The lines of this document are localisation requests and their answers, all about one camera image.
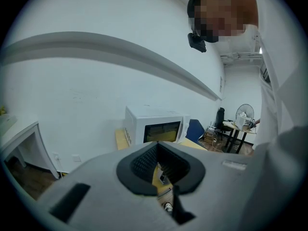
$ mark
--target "electrical outlet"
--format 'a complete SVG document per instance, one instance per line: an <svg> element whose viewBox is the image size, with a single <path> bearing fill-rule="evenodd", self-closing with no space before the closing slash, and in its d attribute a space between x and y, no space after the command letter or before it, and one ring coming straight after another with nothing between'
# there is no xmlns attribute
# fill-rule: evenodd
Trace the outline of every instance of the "electrical outlet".
<svg viewBox="0 0 308 231"><path fill-rule="evenodd" d="M72 158L74 162L81 162L80 156L78 154L72 154Z"/></svg>
<svg viewBox="0 0 308 231"><path fill-rule="evenodd" d="M55 160L60 160L61 159L59 153L52 152L52 154L53 154L53 157L54 157Z"/></svg>

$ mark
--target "blue object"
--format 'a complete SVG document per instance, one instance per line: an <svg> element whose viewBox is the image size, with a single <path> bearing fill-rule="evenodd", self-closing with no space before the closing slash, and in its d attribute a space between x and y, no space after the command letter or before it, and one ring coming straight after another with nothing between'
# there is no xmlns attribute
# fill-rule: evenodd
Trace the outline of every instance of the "blue object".
<svg viewBox="0 0 308 231"><path fill-rule="evenodd" d="M198 140L204 134L204 132L205 130L199 120L191 119L187 129L186 138L203 147L203 145L199 143Z"/></svg>

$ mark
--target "chair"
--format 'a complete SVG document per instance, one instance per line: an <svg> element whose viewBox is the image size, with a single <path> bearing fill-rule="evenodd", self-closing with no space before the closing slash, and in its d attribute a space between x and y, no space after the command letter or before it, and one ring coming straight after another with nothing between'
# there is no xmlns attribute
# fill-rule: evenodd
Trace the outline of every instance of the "chair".
<svg viewBox="0 0 308 231"><path fill-rule="evenodd" d="M216 129L215 130L220 130L220 135L221 135L221 140L222 140L222 133L223 132L230 132L232 131L232 129L230 127L227 127L225 125L223 125L224 120L224 116L225 116L225 109L224 108L220 108L217 111L217 116L216 116Z"/></svg>
<svg viewBox="0 0 308 231"><path fill-rule="evenodd" d="M199 120L191 119L187 129L186 138L203 147L203 145L199 143L199 138L204 135L204 132L205 130Z"/></svg>

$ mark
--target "white table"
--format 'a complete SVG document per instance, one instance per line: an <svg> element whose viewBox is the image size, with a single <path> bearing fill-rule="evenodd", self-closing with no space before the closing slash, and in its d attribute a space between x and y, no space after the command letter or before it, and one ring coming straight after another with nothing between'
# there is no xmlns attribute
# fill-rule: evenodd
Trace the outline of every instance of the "white table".
<svg viewBox="0 0 308 231"><path fill-rule="evenodd" d="M0 139L0 157L3 162L11 153L18 158L23 167L26 166L18 146L34 134L38 153L42 156L47 168L55 178L59 178L56 168L51 162L39 133L39 122L35 116L18 116L17 121Z"/></svg>
<svg viewBox="0 0 308 231"><path fill-rule="evenodd" d="M240 130L238 126L232 124L232 122L230 122L230 121L224 121L224 122L222 122L222 123L223 123L223 125L225 125L225 126L227 126L227 127L230 127L230 128L232 129L232 131L230 132L230 135L229 135L229 137L228 137L227 143L226 143L226 145L225 145L225 148L228 147L228 144L229 144L230 139L231 139L231 137L232 137L232 133L233 133L233 131L234 131L234 129L235 129L235 133L234 133L234 136L233 136L233 140L232 140L232 142L231 142L231 144L230 144L228 150L226 151L227 153L229 153L229 152L231 151L231 149L232 149L232 147L233 147L233 144L234 144L234 142L236 141L237 136L239 135L239 132L240 132L240 131L243 132L244 135L243 135L243 138L242 138L242 140L241 140L241 143L240 143L240 145L239 145L239 147L238 147L238 149L237 149L237 151L236 151L237 154L240 152L240 149L241 149L241 147L242 147L242 145L243 145L243 143L244 143L244 140L245 140L245 138L246 138L246 134L247 134L247 133L256 134L255 132L252 132L252 131Z"/></svg>

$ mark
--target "ceiling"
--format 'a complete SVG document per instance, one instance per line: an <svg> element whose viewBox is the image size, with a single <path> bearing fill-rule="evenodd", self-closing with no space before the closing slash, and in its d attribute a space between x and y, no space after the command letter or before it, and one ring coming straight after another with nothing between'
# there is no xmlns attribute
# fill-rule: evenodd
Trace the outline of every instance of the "ceiling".
<svg viewBox="0 0 308 231"><path fill-rule="evenodd" d="M185 6L189 0L180 0ZM247 26L245 33L236 37L228 37L224 42L214 43L219 54L222 57L222 61L225 66L231 65L260 65L262 64L262 57L258 54L260 50L259 34L255 26ZM253 58L247 59L247 54L244 59L241 59L242 52L256 52L253 54Z"/></svg>

